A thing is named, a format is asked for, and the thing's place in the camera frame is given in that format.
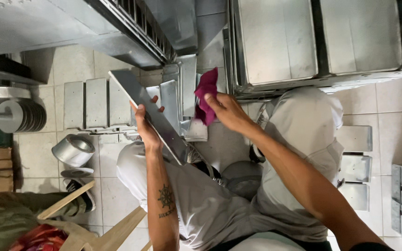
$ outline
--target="white tile floor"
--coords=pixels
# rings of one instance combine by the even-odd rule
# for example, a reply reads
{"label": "white tile floor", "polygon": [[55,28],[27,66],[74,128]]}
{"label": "white tile floor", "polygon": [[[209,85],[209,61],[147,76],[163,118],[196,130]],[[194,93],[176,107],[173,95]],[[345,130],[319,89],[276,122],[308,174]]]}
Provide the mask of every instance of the white tile floor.
{"label": "white tile floor", "polygon": [[[48,83],[33,89],[37,100],[46,107],[48,121],[39,133],[14,136],[19,144],[25,177],[22,192],[56,192],[64,188],[59,175],[63,167],[50,151],[53,145],[70,133],[63,131],[64,83],[107,77],[108,70],[115,69],[131,69],[140,82],[147,86],[157,85],[162,80],[161,71],[138,70],[78,45],[31,51],[26,53],[26,60],[32,67],[33,75]],[[213,67],[220,67],[220,78],[224,78],[221,32],[198,56],[198,72]],[[374,151],[368,153],[373,157],[370,212],[358,212],[358,215],[376,234],[384,237],[386,243],[402,250],[402,239],[390,227],[390,165],[402,164],[402,79],[333,95],[342,101],[345,125],[373,127]],[[256,119],[260,105],[243,105],[243,108]],[[209,142],[200,142],[196,146],[221,171],[235,161],[248,159],[249,140],[224,128],[221,123],[209,127],[209,138]],[[96,198],[97,209],[72,220],[102,234],[136,208],[138,202],[116,178],[115,163],[125,144],[98,145],[97,139],[94,139],[94,143],[98,151],[90,164],[95,169],[93,176],[96,185],[91,191]],[[148,242],[147,227],[147,220],[144,220],[119,250],[141,250]],[[338,250],[335,238],[331,236],[330,241],[333,248]]]}

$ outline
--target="person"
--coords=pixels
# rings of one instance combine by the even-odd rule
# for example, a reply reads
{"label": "person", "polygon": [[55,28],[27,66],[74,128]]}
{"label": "person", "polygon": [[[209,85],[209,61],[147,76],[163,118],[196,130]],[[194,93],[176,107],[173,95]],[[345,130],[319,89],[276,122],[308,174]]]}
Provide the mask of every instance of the person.
{"label": "person", "polygon": [[120,152],[117,176],[148,212],[153,250],[178,250],[179,240],[195,250],[331,250],[328,229],[343,251],[391,250],[336,188],[343,153],[335,138],[339,100],[314,87],[293,89],[268,103],[267,119],[259,119],[263,129],[233,96],[204,98],[225,127],[265,157],[261,186],[248,201],[190,163],[178,165],[139,105],[143,142]]}
{"label": "person", "polygon": [[[33,193],[0,192],[0,251],[9,250],[20,237],[40,224],[36,216],[60,201],[71,192],[81,188],[80,179],[65,179],[67,192]],[[96,204],[93,196],[85,192],[51,217],[75,216],[93,211]]]}

